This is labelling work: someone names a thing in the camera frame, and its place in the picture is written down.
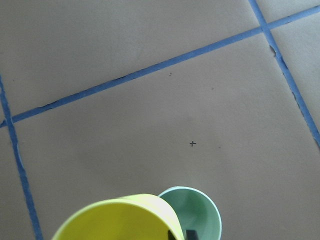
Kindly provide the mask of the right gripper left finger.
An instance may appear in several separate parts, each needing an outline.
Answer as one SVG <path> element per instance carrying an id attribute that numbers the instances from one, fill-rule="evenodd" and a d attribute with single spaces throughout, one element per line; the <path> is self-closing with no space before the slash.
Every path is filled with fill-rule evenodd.
<path id="1" fill-rule="evenodd" d="M 176 240 L 175 236 L 170 230 L 167 232 L 167 238 L 168 240 Z"/>

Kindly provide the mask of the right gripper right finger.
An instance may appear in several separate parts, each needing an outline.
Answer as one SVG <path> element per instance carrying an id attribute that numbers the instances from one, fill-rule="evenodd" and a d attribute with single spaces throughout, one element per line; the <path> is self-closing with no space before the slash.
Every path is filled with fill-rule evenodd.
<path id="1" fill-rule="evenodd" d="M 186 240 L 198 240 L 198 234 L 196 230 L 187 229 L 186 230 Z"/>

